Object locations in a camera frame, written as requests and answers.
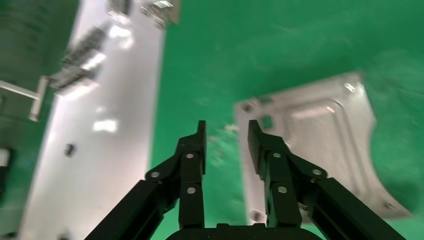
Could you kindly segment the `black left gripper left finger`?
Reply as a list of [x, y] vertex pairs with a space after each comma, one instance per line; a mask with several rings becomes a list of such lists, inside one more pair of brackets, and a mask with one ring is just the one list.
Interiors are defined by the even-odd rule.
[[206, 163], [206, 121], [181, 137], [175, 153], [146, 173], [86, 236], [87, 240], [149, 240], [165, 213], [179, 203], [179, 230], [170, 240], [200, 240], [205, 227], [202, 180]]

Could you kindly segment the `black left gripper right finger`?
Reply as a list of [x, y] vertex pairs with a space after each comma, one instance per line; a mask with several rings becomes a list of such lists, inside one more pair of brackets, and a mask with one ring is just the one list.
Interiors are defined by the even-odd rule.
[[267, 237], [400, 240], [402, 235], [327, 172], [293, 154], [279, 136], [248, 123], [248, 149], [264, 183]]

